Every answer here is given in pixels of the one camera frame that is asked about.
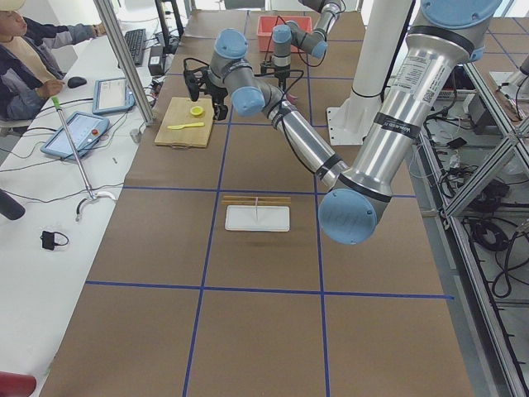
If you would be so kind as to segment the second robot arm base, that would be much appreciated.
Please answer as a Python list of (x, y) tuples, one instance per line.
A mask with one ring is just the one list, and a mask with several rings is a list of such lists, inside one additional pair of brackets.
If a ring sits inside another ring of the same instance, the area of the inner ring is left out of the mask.
[(239, 31), (219, 33), (208, 76), (227, 91), (240, 116), (263, 113), (327, 185), (318, 210), (324, 233), (341, 244), (359, 244), (374, 233), (393, 196), (393, 177), (451, 71), (482, 55), (497, 8), (496, 1), (422, 2), (407, 34), (407, 56), (353, 165), (331, 149), (280, 88), (254, 76), (245, 57), (248, 43)]

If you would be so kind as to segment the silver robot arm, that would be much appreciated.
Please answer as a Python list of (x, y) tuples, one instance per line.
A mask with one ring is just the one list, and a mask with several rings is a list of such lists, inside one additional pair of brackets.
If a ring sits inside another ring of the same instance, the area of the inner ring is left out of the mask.
[(306, 61), (309, 67), (319, 66), (326, 56), (328, 34), (340, 15), (346, 11), (344, 1), (299, 1), (299, 3), (320, 15), (316, 25), (308, 31), (294, 19), (286, 20), (276, 17), (267, 50), (272, 45), (274, 48), (271, 55), (265, 58), (260, 65), (260, 72), (262, 74), (272, 73), (278, 80), (279, 88), (283, 91), (287, 90), (287, 80), (292, 71), (291, 48), (319, 60), (316, 64)]

